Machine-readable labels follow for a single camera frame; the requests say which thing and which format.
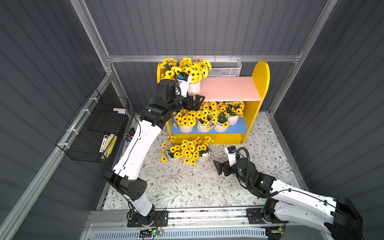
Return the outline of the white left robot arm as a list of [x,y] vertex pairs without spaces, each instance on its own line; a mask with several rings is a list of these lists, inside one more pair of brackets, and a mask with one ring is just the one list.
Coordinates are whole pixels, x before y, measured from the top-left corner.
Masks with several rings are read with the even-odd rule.
[[161,80],[157,92],[143,108],[138,130],[131,143],[111,170],[104,172],[107,182],[128,199],[134,213],[142,218],[152,219],[154,205],[145,190],[147,182],[139,178],[142,163],[157,136],[174,112],[197,111],[205,100],[204,96],[188,95],[186,81]]

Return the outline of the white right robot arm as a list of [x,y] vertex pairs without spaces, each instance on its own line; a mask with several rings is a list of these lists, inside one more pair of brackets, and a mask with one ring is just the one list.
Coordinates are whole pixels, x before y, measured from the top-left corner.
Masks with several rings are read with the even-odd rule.
[[273,176],[259,172],[249,158],[214,161],[219,175],[233,175],[240,185],[264,199],[264,220],[294,222],[330,235],[334,240],[362,240],[363,217],[344,196],[326,197],[292,187]]

